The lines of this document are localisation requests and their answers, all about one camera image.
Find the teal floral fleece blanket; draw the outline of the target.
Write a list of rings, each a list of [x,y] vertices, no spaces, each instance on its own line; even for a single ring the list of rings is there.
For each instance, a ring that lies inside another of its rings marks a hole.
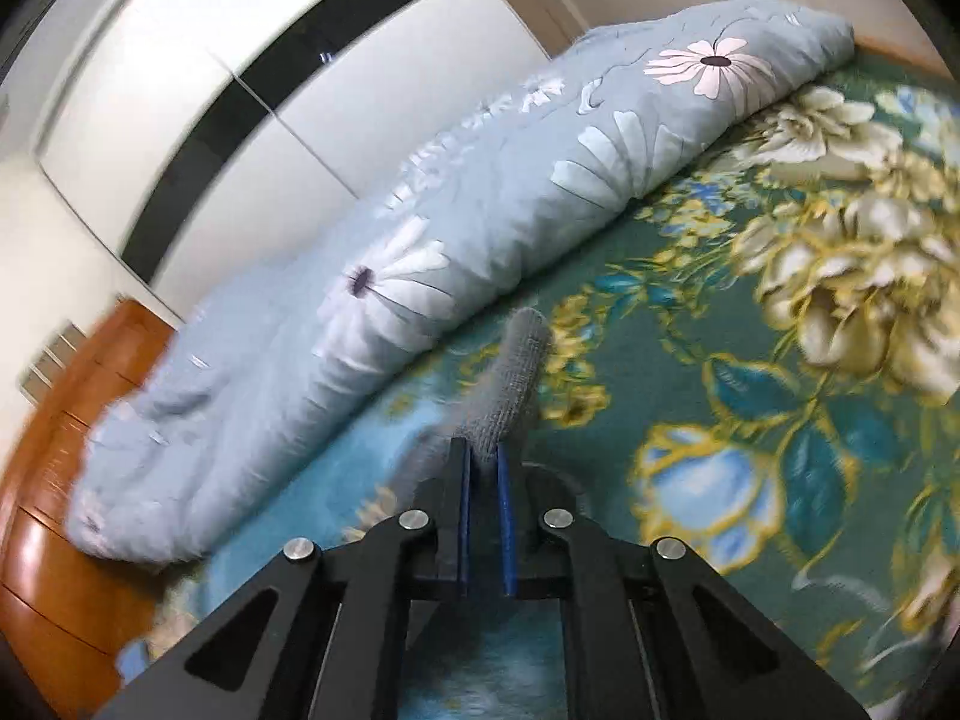
[[[387,489],[548,322],[519,460],[590,520],[583,596],[422,589]],[[711,149],[366,401],[185,579],[112,718],[952,718],[958,89],[861,59]]]

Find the orange wooden headboard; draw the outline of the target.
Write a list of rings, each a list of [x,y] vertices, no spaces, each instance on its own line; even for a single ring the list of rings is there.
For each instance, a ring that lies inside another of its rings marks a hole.
[[[89,718],[119,690],[116,658],[151,628],[164,580],[83,553],[67,536],[86,439],[139,390],[172,327],[124,299],[80,344],[2,475],[2,644],[59,718]]]

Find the grey knit sweater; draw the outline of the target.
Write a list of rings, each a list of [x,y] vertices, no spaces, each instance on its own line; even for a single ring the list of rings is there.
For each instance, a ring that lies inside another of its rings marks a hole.
[[[477,385],[404,450],[387,483],[398,507],[412,504],[416,486],[441,473],[455,437],[466,439],[483,483],[494,478],[496,449],[521,447],[537,421],[535,399],[550,346],[550,327],[540,312],[512,312],[498,356]]]

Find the white black sliding wardrobe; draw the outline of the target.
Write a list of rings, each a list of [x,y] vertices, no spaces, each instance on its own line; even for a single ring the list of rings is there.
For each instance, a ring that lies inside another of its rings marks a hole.
[[[180,314],[544,60],[505,0],[119,0],[36,158],[107,289]]]

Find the light blue floral quilt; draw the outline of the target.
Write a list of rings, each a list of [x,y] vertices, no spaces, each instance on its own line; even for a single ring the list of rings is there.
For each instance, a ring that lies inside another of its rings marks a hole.
[[[444,333],[853,52],[850,21],[786,0],[586,32],[317,241],[206,294],[91,427],[71,544],[140,564],[208,553]]]

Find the grey wall switch panel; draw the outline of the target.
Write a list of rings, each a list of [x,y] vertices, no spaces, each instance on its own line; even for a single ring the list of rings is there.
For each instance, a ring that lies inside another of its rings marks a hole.
[[[85,340],[85,333],[73,322],[65,323],[50,335],[18,380],[21,395],[31,405],[39,405],[47,397]]]

